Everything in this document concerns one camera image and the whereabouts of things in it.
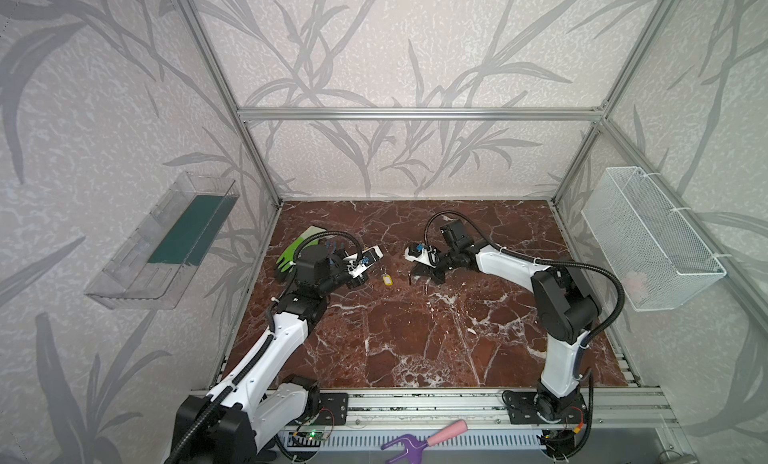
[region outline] perforated metal strip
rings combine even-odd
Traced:
[[[423,430],[339,430],[331,433],[331,438],[321,441],[319,446],[314,445],[312,450],[321,451],[376,451],[381,445],[397,439],[403,434],[412,434],[417,439],[426,441],[434,432],[424,433]],[[470,430],[453,439],[441,442],[430,450],[540,450],[544,446],[539,444],[537,436],[542,434],[538,430]],[[288,450],[306,451],[307,447],[295,446],[288,432],[282,432],[283,439]],[[299,440],[303,445],[310,446],[310,441]],[[401,450],[397,445],[392,450]]]

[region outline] green glove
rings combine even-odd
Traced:
[[[296,248],[299,247],[301,243],[304,242],[305,239],[309,238],[312,235],[317,234],[318,232],[323,232],[325,229],[318,228],[317,226],[310,226],[306,229],[303,233],[301,233],[301,236],[296,238],[294,242],[290,244],[284,251],[283,254],[280,255],[279,258],[277,258],[277,264],[275,264],[275,269],[277,271],[278,275],[284,275],[288,271],[290,271],[292,264],[291,261],[293,260],[293,253],[296,252]],[[317,239],[315,239],[312,243],[309,245],[316,245]]]

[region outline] purple garden fork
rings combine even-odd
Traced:
[[[430,446],[452,439],[459,434],[467,432],[467,423],[464,420],[454,422],[446,429],[438,432],[426,441],[420,441],[412,434],[405,434],[399,438],[382,445],[382,450],[389,449],[395,444],[401,443],[406,450],[402,454],[389,459],[386,464],[394,464],[400,459],[408,459],[410,464],[422,464],[422,452]]]

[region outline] pink handle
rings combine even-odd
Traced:
[[[467,432],[467,423],[462,419],[460,421],[454,422],[446,429],[427,439],[427,445],[434,446],[435,444],[447,441],[453,437],[458,436],[459,434],[463,434],[464,432]]]

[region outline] robotic arm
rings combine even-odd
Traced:
[[[360,253],[356,239],[335,231],[313,235],[296,249],[293,277],[268,306],[269,328],[206,397],[189,396],[179,408],[173,451],[166,464],[252,462],[285,425],[319,412],[320,389],[305,377],[290,376],[269,398],[262,398],[283,364],[320,322],[327,296],[343,285],[364,284],[367,270],[383,256],[379,246],[363,250],[358,258],[357,253],[347,256],[343,249],[329,252],[325,246],[308,245],[323,235],[351,238]]]
[[[440,252],[430,246],[427,242],[428,227],[443,214],[454,214],[464,219],[478,231],[482,240],[475,242],[464,223],[454,220],[440,228],[449,249]],[[573,261],[532,258],[502,248],[486,237],[472,220],[454,211],[434,215],[425,229],[425,242],[410,244],[404,257],[416,263],[412,275],[431,277],[439,285],[445,283],[447,271],[467,267],[501,277],[531,291],[536,301],[538,321],[547,331],[547,358],[533,399],[533,413],[539,422],[559,422],[570,406],[580,403],[579,381],[582,376],[578,370],[584,350],[591,339],[616,319],[624,305],[624,291],[609,271]],[[601,308],[584,270],[605,275],[618,290],[618,303],[613,312],[595,328],[593,323]]]

